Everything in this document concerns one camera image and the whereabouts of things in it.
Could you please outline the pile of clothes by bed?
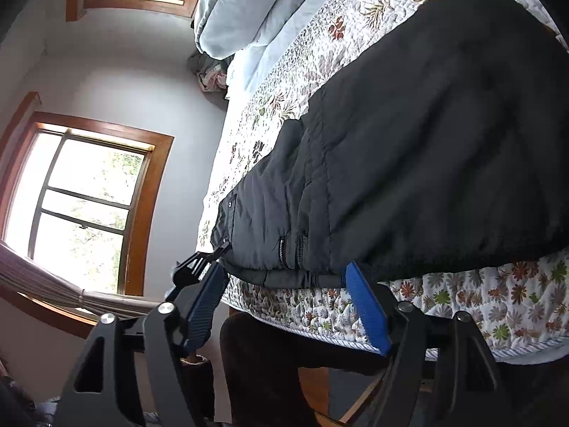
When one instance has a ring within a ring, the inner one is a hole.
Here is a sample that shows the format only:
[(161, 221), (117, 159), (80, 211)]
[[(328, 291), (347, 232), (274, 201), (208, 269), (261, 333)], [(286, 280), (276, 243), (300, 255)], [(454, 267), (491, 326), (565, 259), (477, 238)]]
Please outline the pile of clothes by bed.
[(217, 60), (196, 51), (188, 58), (186, 67), (197, 77), (198, 85), (204, 93), (222, 93), (228, 88), (228, 70), (232, 60), (233, 55)]

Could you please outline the black padded pants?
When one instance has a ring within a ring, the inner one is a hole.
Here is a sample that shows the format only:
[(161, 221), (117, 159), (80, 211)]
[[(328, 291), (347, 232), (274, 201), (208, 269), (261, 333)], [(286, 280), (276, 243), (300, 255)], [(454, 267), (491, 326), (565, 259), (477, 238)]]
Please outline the black padded pants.
[(432, 0), (285, 121), (213, 247), (267, 288), (536, 260), (568, 245), (568, 54), (514, 0)]

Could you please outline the wood-framed side window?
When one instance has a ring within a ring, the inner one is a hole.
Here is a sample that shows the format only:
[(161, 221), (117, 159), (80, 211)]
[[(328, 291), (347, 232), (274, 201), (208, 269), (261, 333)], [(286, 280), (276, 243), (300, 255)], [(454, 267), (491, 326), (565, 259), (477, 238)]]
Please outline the wood-framed side window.
[[(174, 140), (42, 111), (31, 91), (1, 137), (1, 243), (85, 290), (144, 297), (149, 234)], [(38, 321), (86, 336), (98, 315), (1, 286)]]

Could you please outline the floral quilted bedspread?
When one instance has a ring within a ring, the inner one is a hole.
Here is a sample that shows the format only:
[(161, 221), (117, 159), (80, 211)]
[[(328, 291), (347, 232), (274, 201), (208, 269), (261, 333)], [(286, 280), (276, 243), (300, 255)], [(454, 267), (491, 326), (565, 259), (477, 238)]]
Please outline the floral quilted bedspread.
[[(252, 95), (229, 100), (203, 201), (198, 245), (208, 249), (219, 202), (297, 120), (310, 96), (333, 74), (432, 0), (327, 0)], [(561, 19), (545, 0), (514, 0), (554, 35)], [(497, 360), (546, 363), (568, 353), (568, 254), (534, 262), (395, 281), (399, 299), (438, 316), (466, 310)]]

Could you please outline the light blue bed sheet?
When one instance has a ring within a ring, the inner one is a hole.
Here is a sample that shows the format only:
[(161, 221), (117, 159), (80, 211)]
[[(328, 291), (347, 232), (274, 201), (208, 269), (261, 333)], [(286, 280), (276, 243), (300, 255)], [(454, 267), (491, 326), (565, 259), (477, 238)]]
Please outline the light blue bed sheet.
[(252, 42), (235, 53), (227, 99), (252, 95), (327, 0), (277, 0)]

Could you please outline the grey beige curtain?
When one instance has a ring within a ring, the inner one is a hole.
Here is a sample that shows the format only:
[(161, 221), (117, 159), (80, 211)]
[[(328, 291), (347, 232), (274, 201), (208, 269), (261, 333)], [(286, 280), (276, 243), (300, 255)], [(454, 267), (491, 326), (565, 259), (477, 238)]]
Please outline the grey beige curtain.
[(26, 297), (65, 309), (83, 309), (96, 315), (122, 318), (143, 316), (159, 305), (144, 297), (85, 290), (38, 267), (1, 243), (1, 285)]

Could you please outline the folded light blue duvet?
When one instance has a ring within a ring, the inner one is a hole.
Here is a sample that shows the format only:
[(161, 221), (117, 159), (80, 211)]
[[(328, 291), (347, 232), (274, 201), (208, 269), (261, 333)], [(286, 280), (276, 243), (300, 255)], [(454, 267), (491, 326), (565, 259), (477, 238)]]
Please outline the folded light blue duvet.
[(193, 16), (199, 52), (222, 60), (250, 44), (266, 45), (305, 0), (198, 0)]

